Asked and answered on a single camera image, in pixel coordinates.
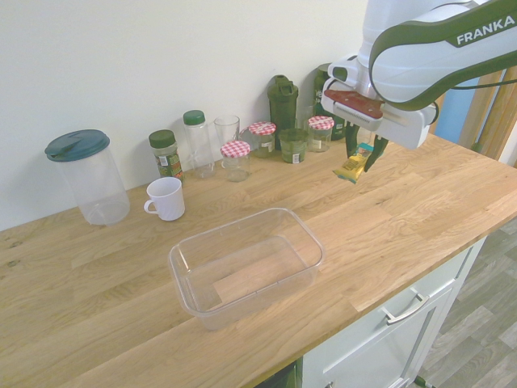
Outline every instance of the glass jar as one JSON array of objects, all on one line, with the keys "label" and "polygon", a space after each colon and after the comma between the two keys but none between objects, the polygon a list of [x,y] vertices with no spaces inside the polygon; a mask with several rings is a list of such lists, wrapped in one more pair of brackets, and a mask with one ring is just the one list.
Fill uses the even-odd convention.
[{"label": "glass jar", "polygon": [[250,176],[250,145],[245,141],[233,140],[221,147],[222,166],[230,182],[242,182]]},{"label": "glass jar", "polygon": [[210,146],[208,124],[202,111],[188,111],[183,115],[187,139],[191,147],[191,161],[198,178],[208,178],[216,173]]},{"label": "glass jar", "polygon": [[334,120],[332,117],[315,116],[309,119],[309,151],[327,151],[332,136]]},{"label": "glass jar", "polygon": [[297,164],[305,160],[307,137],[303,129],[285,129],[279,134],[284,162]]},{"label": "glass jar", "polygon": [[149,143],[156,158],[160,177],[174,176],[183,182],[185,175],[179,161],[178,143],[174,133],[169,129],[153,132],[149,135]]},{"label": "glass jar", "polygon": [[253,142],[257,148],[253,155],[257,158],[269,158],[275,149],[276,125],[268,121],[259,121],[248,128],[253,135]]}]

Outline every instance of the plastic storage box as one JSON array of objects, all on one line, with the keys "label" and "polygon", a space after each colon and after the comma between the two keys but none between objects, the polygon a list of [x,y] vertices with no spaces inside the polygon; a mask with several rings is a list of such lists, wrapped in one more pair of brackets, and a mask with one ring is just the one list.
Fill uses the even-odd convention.
[{"label": "plastic storage box", "polygon": [[185,238],[169,265],[183,308],[216,330],[310,286],[324,256],[295,213],[268,209]]}]

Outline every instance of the cabinet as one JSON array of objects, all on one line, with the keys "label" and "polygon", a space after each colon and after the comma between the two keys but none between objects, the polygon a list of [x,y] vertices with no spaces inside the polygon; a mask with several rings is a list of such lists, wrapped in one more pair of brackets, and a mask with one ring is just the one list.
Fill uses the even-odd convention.
[{"label": "cabinet", "polygon": [[415,378],[481,240],[303,357],[302,388],[402,388]]}]

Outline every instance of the white mug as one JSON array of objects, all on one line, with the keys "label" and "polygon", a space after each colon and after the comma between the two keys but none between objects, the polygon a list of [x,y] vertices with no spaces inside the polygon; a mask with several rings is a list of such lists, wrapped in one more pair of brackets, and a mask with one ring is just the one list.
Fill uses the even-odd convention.
[{"label": "white mug", "polygon": [[[181,180],[171,176],[160,178],[147,187],[150,200],[145,202],[144,210],[157,214],[163,221],[173,221],[185,213]],[[154,204],[156,210],[149,210]]]}]

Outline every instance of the yellow snack bar wrapper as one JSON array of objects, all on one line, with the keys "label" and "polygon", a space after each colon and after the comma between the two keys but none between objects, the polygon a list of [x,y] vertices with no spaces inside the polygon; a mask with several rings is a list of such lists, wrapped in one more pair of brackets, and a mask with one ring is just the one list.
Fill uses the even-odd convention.
[{"label": "yellow snack bar wrapper", "polygon": [[340,168],[334,170],[334,173],[339,178],[350,180],[353,184],[356,184],[361,174],[363,174],[364,166],[366,166],[366,161],[368,156],[372,154],[372,151],[373,147],[371,145],[359,144],[354,154]]}]

